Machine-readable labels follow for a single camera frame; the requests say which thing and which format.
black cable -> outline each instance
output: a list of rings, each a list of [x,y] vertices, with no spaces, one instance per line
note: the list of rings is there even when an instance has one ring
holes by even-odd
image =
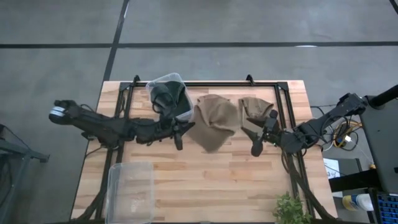
[[[349,120],[348,120],[348,126],[351,124],[351,119],[353,118],[353,115],[351,115],[350,117],[349,117]]]
[[[92,112],[95,112],[95,111],[94,111],[90,106],[88,106],[87,104],[81,104],[80,107],[81,107],[81,108],[86,107],[86,108],[88,108],[89,110],[91,110]]]
[[[304,153],[301,156],[305,156],[307,153],[307,149],[304,149]]]
[[[347,124],[348,124],[347,121],[345,121],[345,122],[346,122],[346,125],[344,126],[344,129],[343,129],[343,123],[344,123],[344,121],[342,121],[342,122],[338,125],[338,127],[340,127],[340,128],[335,128],[335,129],[333,129],[332,136],[334,136],[334,135],[336,134],[336,132],[337,132],[334,141],[336,141],[337,139],[343,137],[343,136],[345,135],[345,133],[347,133],[347,131],[349,130],[349,125],[347,125]]]
[[[85,155],[85,159],[88,157],[88,155],[90,155],[90,154],[92,154],[92,153],[94,153],[94,152],[96,152],[96,151],[98,151],[98,150],[100,150],[100,149],[102,149],[102,148],[104,148],[104,146],[100,146],[99,148],[94,149],[94,150],[92,150],[91,152],[87,153],[87,154]]]
[[[327,167],[327,168],[329,168],[329,169],[331,169],[331,170],[333,170],[333,171],[339,173],[340,175],[343,175],[343,176],[346,175],[346,174],[344,174],[344,173],[342,173],[342,172],[340,172],[340,171],[337,171],[337,170],[335,170],[335,169],[333,169],[333,168],[330,168],[330,167],[328,167],[328,166],[326,166],[326,165],[325,165],[325,167]]]
[[[346,134],[350,134],[350,133],[353,133],[353,132],[355,132],[356,130],[358,130],[358,129],[361,129],[362,127],[358,127],[358,128],[356,128],[356,129],[354,129],[354,130],[352,130],[352,131],[350,131],[350,132],[348,132],[348,133],[346,133]],[[326,145],[326,144],[328,144],[328,143],[331,143],[331,142],[333,142],[333,141],[335,141],[335,140],[337,140],[337,139],[339,139],[341,136],[336,136],[336,138],[334,138],[334,139],[331,139],[330,141],[328,141],[328,142],[326,142],[326,143],[324,143],[324,144],[322,144],[322,146],[324,146],[324,145]]]
[[[328,107],[328,106],[337,106],[337,105],[315,105],[317,107]]]
[[[306,137],[306,136],[316,136],[316,137],[319,137],[319,136],[317,136],[316,134],[304,134],[304,137]],[[294,143],[295,141],[296,141],[296,139],[295,139],[295,140],[292,140],[292,141],[290,141],[290,142],[288,142],[287,144],[285,144],[285,145],[283,146],[283,148],[285,148],[285,147],[287,147],[288,145]],[[282,159],[282,165],[283,165],[284,169],[286,170],[287,173],[289,173],[289,169],[288,169],[288,166],[287,166],[287,153],[286,153],[285,151],[282,150],[282,154],[281,154],[280,156],[281,156],[281,159]]]
[[[321,111],[322,115],[325,115],[325,112],[323,112],[323,110],[319,106],[310,106],[310,108],[316,108]]]
[[[326,128],[326,127],[325,127],[325,124],[326,124],[329,120],[334,119],[334,118],[336,118],[336,117],[343,118],[343,119],[346,121],[346,123],[348,124],[348,119],[347,119],[345,116],[334,116],[334,117],[330,117],[330,118],[326,119],[325,122],[323,122],[323,124],[322,124],[322,126],[321,126],[320,132],[321,132],[321,133],[323,132],[323,130]]]

brown towel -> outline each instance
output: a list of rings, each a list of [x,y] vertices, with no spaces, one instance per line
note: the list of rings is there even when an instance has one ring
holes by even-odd
[[[201,96],[194,108],[193,122],[188,135],[207,152],[214,152],[238,130],[238,109],[222,96]]]
[[[272,103],[255,97],[245,97],[239,99],[239,105],[244,108],[246,115],[259,121],[264,121],[271,109],[274,107]]]

cable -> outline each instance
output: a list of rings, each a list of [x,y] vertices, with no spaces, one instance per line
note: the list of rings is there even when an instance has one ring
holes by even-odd
[[[304,149],[304,153],[302,154],[302,156],[305,156],[307,153],[307,149]]]
[[[342,172],[340,172],[340,171],[337,171],[337,170],[335,170],[335,169],[333,169],[333,168],[330,168],[330,167],[328,167],[328,166],[326,166],[326,165],[325,165],[325,167],[327,167],[327,168],[329,168],[329,169],[331,169],[331,170],[333,170],[333,171],[339,173],[340,175],[343,175],[343,176],[346,175],[346,174],[344,174],[344,173],[342,173]]]
[[[92,150],[91,152],[87,153],[87,154],[85,155],[85,159],[88,157],[88,155],[90,155],[90,154],[92,154],[92,153],[94,153],[94,152],[96,152],[96,151],[98,151],[98,150],[100,150],[100,149],[102,149],[102,148],[104,148],[104,146],[100,146],[99,148],[94,149],[94,150]]]
[[[333,145],[334,145],[335,147],[341,148],[341,149],[346,150],[346,151],[352,151],[352,150],[354,150],[355,146],[354,146],[352,149],[349,149],[349,150],[345,149],[345,148],[343,147],[343,143],[344,143],[344,138],[345,138],[346,136],[349,136],[349,134],[354,133],[353,129],[354,129],[355,127],[357,127],[357,126],[359,126],[359,128],[362,128],[362,123],[359,123],[359,122],[357,122],[357,121],[352,121],[352,120],[351,120],[351,117],[350,117],[349,121],[341,122],[341,123],[336,127],[335,132],[333,133],[333,139],[339,139],[339,138],[341,138],[342,140],[341,140],[341,142],[340,142],[339,144],[337,144],[336,141],[334,140],[334,141],[333,141]],[[358,136],[357,133],[355,133],[355,134],[357,135],[357,143],[358,143],[358,141],[359,141],[359,136]]]
[[[95,111],[94,111],[90,106],[88,106],[87,104],[81,104],[80,107],[81,107],[81,108],[86,107],[86,108],[88,108],[89,110],[91,110],[92,112],[95,112]]]
[[[361,128],[362,128],[362,127],[358,127],[358,128],[356,128],[356,129],[354,129],[354,130],[348,132],[347,134],[353,133],[353,132],[355,132],[356,130],[361,129]],[[328,143],[331,143],[331,142],[333,142],[334,140],[336,140],[336,139],[338,139],[338,138],[332,138],[330,141],[327,141],[326,143],[322,144],[321,146],[324,146],[324,145],[326,145],[326,144],[328,144]]]
[[[350,133],[350,134],[355,134],[356,135],[355,145],[351,149],[347,149],[347,148],[345,148],[343,146],[339,147],[340,149],[350,152],[350,151],[353,151],[356,148],[356,145],[358,144],[358,141],[359,141],[359,136],[358,136],[358,134],[356,132],[353,132],[353,133]]]
[[[339,116],[339,117],[345,119],[347,123],[349,122],[348,119],[347,119],[345,116]],[[323,130],[324,130],[325,124],[326,124],[330,119],[334,119],[334,118],[336,118],[336,116],[335,116],[335,117],[330,117],[330,118],[326,119],[325,122],[323,122],[322,127],[321,127],[321,131],[320,131],[321,133],[322,133]],[[306,137],[306,136],[315,136],[315,137],[317,137],[318,139],[322,140],[325,144],[327,144],[327,142],[325,142],[325,140],[324,140],[324,138],[323,138],[323,135],[324,135],[324,134],[322,134],[321,136],[318,136],[318,135],[316,135],[316,134],[304,134],[304,137]],[[295,142],[295,141],[296,141],[296,140],[293,140],[293,141],[291,141],[291,142],[285,144],[284,146],[280,146],[280,148],[285,148],[285,147],[287,147],[289,144],[292,144],[292,143]],[[284,157],[286,157],[285,153],[286,153],[286,152],[283,151],[283,152],[282,152],[282,155],[281,155],[282,165],[284,166],[286,172],[289,173],[289,170],[288,170],[288,168],[287,168],[287,164],[286,164],[286,162],[284,163]]]
[[[323,132],[323,130],[324,130],[324,128],[325,128],[325,124],[326,124],[329,120],[335,119],[336,117],[343,118],[343,119],[346,121],[346,123],[348,123],[348,119],[347,119],[345,116],[334,116],[334,117],[329,117],[328,119],[325,120],[325,122],[323,122],[323,124],[322,124],[322,126],[321,126],[320,133]]]
[[[366,157],[366,159],[371,163],[371,164],[374,164],[374,161],[372,160],[372,159],[370,159],[366,154],[365,154],[365,152],[361,149],[361,148],[358,148],[362,153],[363,153],[363,155]]]
[[[323,110],[319,106],[310,106],[310,108],[316,108],[321,111],[322,115],[325,115],[325,112],[323,112]]]
[[[333,146],[333,143],[331,143],[330,146],[329,146],[327,149],[322,150],[322,151],[323,151],[323,152],[326,152],[327,150],[331,149],[332,146]]]
[[[328,106],[337,106],[337,105],[315,105],[316,107],[328,107]]]
[[[319,137],[319,136],[317,136],[316,134],[304,134],[304,137],[306,137],[306,136],[316,136],[316,137]],[[294,143],[296,141],[296,139],[295,140],[291,140],[290,142],[288,142],[287,144],[284,144],[284,146],[280,146],[280,148],[282,149],[282,148],[285,148],[285,147],[287,147],[287,146],[289,146],[290,144],[292,144],[292,143]],[[284,167],[284,169],[286,170],[286,172],[287,173],[289,173],[289,169],[288,169],[288,167],[287,167],[287,153],[285,152],[285,151],[283,151],[282,150],[282,154],[281,154],[281,159],[282,159],[282,165],[283,165],[283,167]]]

metal stand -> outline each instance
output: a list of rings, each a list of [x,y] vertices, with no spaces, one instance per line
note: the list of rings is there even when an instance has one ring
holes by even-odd
[[[124,119],[129,119],[129,112],[132,102],[132,93],[134,91],[134,87],[136,86],[139,80],[140,80],[139,77],[136,76],[132,83],[129,82],[120,83],[118,100],[116,102],[116,108],[114,112],[115,118],[119,118],[120,114],[124,112]],[[117,151],[116,163],[120,163],[123,157],[123,150],[124,150],[124,141],[119,141],[119,146],[116,149],[108,149],[106,153],[103,176],[101,179],[101,187],[99,189],[98,194],[80,217],[74,220],[70,220],[67,223],[97,223],[97,222],[101,223],[103,221],[102,212],[104,206],[104,198],[106,195],[106,191],[108,189],[108,174],[109,174],[109,168],[111,167],[112,163],[113,152]],[[95,219],[90,220],[94,212],[95,212]]]
[[[4,126],[0,124],[0,134],[2,133]],[[33,151],[26,147],[21,147],[16,144],[7,142],[5,139],[0,138],[0,151],[5,151],[4,156],[16,156],[21,159],[21,166],[17,171],[16,176],[13,178],[13,183],[10,183],[10,190],[6,196],[4,205],[1,207],[0,211],[0,223],[7,223],[7,219],[12,206],[14,205],[16,199],[16,189],[21,184],[24,172],[27,168],[30,159],[38,159],[40,162],[47,162],[50,155],[45,155],[36,151]]]

white bottle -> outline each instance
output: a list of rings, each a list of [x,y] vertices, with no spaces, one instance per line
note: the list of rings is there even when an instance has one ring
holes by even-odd
[[[346,209],[350,211],[373,211],[372,200],[369,194],[344,196],[343,205]]]

